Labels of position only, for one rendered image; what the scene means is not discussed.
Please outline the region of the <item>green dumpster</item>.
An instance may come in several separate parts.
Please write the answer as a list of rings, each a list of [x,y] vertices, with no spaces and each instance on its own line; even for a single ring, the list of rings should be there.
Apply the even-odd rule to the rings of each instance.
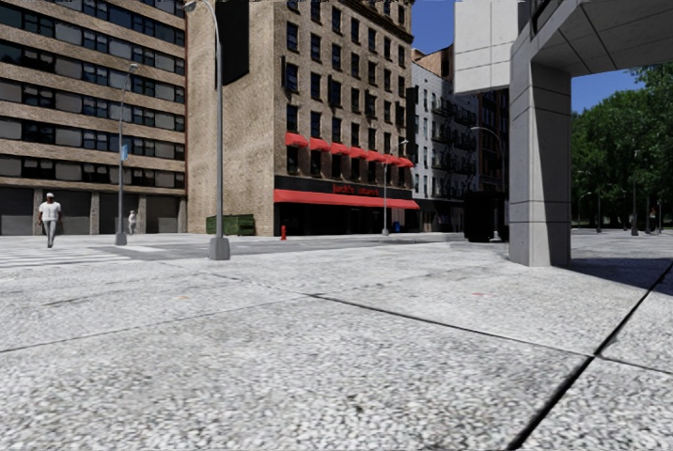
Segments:
[[[206,218],[206,233],[216,232],[216,217]],[[253,214],[225,215],[223,218],[223,233],[225,235],[255,236],[256,226]]]

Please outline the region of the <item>tan brick building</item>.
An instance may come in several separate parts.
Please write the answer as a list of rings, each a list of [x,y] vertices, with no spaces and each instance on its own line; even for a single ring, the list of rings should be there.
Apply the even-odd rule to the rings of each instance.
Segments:
[[[224,214],[256,234],[416,230],[415,0],[209,0],[223,60]],[[187,228],[216,213],[214,28],[186,13]]]

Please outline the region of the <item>white brick building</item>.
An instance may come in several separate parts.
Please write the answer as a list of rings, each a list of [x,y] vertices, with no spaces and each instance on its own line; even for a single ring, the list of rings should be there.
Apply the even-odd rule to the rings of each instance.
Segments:
[[[413,197],[423,232],[462,232],[464,195],[477,188],[477,98],[416,63]]]

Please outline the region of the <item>tan concrete office building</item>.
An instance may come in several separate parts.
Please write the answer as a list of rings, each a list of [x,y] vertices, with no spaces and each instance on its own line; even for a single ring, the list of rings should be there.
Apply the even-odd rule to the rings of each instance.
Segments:
[[[0,235],[37,235],[47,193],[64,234],[186,230],[183,0],[0,0]]]

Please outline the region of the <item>trees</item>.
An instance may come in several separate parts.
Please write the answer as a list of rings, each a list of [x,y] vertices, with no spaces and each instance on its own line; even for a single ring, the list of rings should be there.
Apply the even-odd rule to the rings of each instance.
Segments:
[[[656,208],[673,213],[673,62],[631,74],[642,87],[572,115],[571,211],[590,227],[620,228],[631,218],[636,149],[638,222]]]

